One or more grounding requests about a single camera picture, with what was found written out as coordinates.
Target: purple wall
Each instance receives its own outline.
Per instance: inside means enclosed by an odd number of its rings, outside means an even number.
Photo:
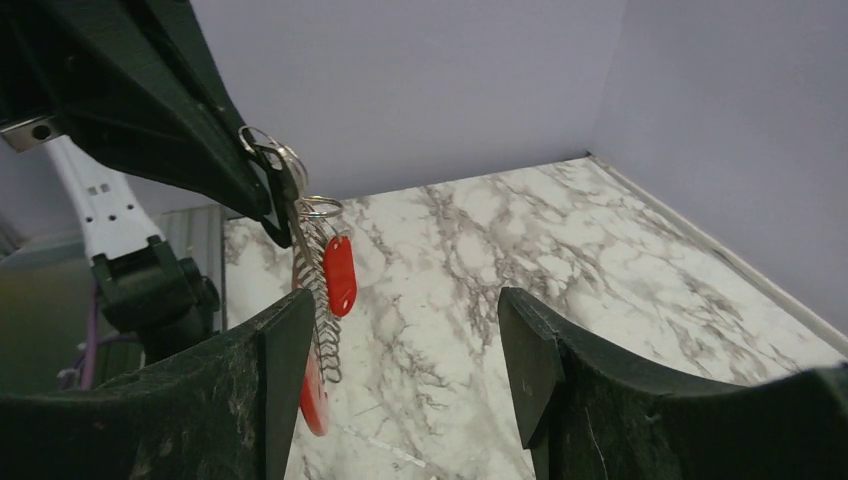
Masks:
[[[848,333],[848,2],[629,0],[592,151]]]
[[[247,122],[289,142],[312,193],[354,197],[582,155],[625,0],[193,0]],[[153,212],[208,201],[150,182]],[[40,152],[0,146],[0,216],[76,227]]]

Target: black mount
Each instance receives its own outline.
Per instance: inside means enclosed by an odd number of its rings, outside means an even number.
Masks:
[[[148,363],[212,335],[212,314],[221,307],[212,281],[191,258],[177,261],[158,236],[148,247],[115,260],[94,257],[98,304],[120,332],[137,332]]]

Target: red key tag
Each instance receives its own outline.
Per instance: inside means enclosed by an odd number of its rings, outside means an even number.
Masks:
[[[324,276],[330,311],[339,317],[347,315],[356,301],[356,272],[350,238],[338,236],[330,240],[324,251]]]
[[[330,427],[330,408],[321,371],[314,350],[310,349],[306,360],[306,375],[303,377],[303,388],[300,391],[300,412],[306,425],[316,437],[323,437]]]

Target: marble surface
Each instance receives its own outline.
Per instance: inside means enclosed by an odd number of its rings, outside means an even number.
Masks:
[[[333,425],[299,421],[288,479],[530,479],[496,318],[526,288],[610,341],[751,385],[842,356],[590,159],[346,202],[359,297]],[[290,251],[226,226],[238,323],[290,289]]]

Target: black plastic part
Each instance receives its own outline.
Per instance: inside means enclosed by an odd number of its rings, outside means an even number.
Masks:
[[[148,247],[108,260],[94,257],[92,273],[103,316],[119,332],[136,332],[153,363],[212,334],[212,314],[221,304],[215,286],[191,258],[177,261],[158,236]]]
[[[0,395],[0,476],[280,479],[314,324],[298,290],[96,390]]]
[[[0,25],[6,121],[52,113],[108,167],[270,212],[189,2],[5,0]]]
[[[142,363],[143,349],[132,341],[106,343],[97,347],[97,361],[94,371],[94,386],[125,373],[139,369]]]
[[[848,478],[848,368],[758,387],[628,352],[524,290],[498,305],[521,441],[548,479]]]

